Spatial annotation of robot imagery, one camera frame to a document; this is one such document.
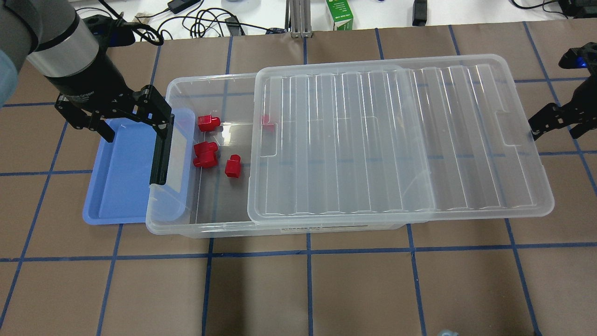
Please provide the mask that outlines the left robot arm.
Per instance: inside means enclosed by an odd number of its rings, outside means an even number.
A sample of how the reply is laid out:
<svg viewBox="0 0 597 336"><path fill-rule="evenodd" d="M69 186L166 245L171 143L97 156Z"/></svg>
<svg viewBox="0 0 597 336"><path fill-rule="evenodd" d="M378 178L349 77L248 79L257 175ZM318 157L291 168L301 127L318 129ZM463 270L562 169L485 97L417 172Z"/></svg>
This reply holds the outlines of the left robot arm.
<svg viewBox="0 0 597 336"><path fill-rule="evenodd" d="M171 107L154 86L128 87L121 72L66 0L1 2L1 102L15 92L24 62L56 89L56 109L77 129L97 132L107 142L115 132L107 119L127 118L151 126L170 140Z"/></svg>

